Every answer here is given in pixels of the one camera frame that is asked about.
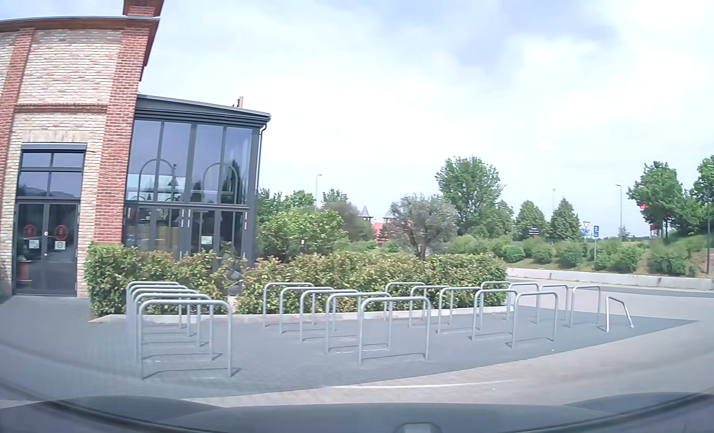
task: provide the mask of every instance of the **sky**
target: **sky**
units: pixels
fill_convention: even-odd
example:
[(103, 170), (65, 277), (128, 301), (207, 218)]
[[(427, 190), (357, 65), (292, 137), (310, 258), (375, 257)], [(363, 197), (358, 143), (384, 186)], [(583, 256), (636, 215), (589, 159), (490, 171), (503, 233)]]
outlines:
[[(121, 14), (0, 0), (0, 19)], [(446, 158), (494, 165), (515, 211), (565, 197), (602, 237), (627, 187), (714, 151), (714, 1), (165, 0), (140, 92), (272, 114), (261, 187), (339, 189), (381, 218)]]

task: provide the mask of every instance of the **window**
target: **window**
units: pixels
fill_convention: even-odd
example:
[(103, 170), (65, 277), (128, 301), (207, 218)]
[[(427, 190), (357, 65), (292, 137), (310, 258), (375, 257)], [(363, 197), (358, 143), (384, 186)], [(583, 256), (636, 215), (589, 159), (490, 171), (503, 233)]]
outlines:
[(82, 152), (23, 152), (18, 197), (81, 197)]

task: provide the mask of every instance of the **glass door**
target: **glass door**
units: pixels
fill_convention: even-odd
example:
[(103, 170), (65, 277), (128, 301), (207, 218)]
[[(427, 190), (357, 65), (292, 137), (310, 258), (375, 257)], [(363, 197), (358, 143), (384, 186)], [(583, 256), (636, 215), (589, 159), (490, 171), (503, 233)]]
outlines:
[(77, 204), (17, 207), (15, 292), (76, 294)]

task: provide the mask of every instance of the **lamp post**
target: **lamp post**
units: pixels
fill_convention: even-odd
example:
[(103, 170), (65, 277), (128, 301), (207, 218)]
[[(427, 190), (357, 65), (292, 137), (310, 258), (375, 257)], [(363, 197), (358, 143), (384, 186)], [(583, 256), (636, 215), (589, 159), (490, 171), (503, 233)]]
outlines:
[(320, 173), (317, 176), (314, 177), (314, 208), (317, 209), (317, 202), (319, 201), (319, 194), (318, 187), (319, 187), (319, 177), (322, 176), (323, 174)]
[(614, 185), (619, 186), (619, 234), (622, 234), (622, 185), (620, 183), (615, 183)]

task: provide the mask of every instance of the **red sign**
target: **red sign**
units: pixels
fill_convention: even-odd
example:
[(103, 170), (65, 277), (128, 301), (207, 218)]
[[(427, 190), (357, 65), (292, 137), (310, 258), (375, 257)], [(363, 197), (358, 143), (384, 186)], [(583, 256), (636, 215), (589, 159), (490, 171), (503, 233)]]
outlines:
[(36, 226), (34, 224), (28, 224), (23, 227), (23, 237), (36, 237)]
[(55, 241), (65, 241), (68, 238), (68, 227), (63, 224), (55, 227)]

